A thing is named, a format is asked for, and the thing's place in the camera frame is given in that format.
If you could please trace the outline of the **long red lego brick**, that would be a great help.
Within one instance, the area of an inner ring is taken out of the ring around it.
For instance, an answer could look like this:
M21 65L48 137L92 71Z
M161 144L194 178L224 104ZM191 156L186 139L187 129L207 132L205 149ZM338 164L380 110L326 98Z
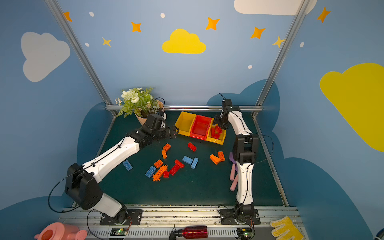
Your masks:
M175 165L169 171L170 175L174 176L178 170L183 169L185 165L181 163L179 160L175 160Z

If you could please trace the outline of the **orange slope lego brick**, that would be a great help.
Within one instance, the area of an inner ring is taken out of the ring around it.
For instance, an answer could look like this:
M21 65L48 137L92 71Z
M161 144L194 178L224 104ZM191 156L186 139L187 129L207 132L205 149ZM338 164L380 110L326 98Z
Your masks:
M216 156L213 155L213 154L210 155L210 159L211 159L211 160L213 161L213 163L215 163L216 165L219 164L219 163L222 161L221 158L216 157Z

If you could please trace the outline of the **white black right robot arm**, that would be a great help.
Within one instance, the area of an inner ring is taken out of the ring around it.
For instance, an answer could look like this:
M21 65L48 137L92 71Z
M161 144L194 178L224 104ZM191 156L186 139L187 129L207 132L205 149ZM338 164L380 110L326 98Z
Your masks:
M252 194L252 175L256 158L259 152L260 138L246 125L241 109L238 106L223 103L223 109L214 118L214 123L223 129L232 127L235 132L233 158L238 168L238 191L235 216L253 217L255 215L254 199Z

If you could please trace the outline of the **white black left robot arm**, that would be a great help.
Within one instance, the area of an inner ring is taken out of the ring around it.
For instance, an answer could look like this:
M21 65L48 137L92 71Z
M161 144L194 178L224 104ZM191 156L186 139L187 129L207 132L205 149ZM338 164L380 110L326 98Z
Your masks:
M99 183L109 172L130 156L154 141L174 139L179 133L176 126L168 126L166 114L151 114L138 129L127 133L114 147L82 165L68 168L65 193L83 210L96 210L116 219L121 224L126 218L126 207L105 194Z

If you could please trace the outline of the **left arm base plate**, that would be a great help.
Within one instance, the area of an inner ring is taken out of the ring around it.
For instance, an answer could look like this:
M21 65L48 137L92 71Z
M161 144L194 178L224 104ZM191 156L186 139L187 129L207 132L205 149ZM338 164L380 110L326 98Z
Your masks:
M102 214L100 221L101 226L138 226L141 223L143 210L120 210L115 217L110 217L107 214Z

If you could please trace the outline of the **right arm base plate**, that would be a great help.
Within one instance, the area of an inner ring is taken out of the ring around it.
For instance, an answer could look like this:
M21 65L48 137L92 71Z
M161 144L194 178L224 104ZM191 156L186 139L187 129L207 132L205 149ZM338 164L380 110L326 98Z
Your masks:
M235 209L219 209L219 223L222 225L260 225L261 219L257 209L252 214L236 212Z

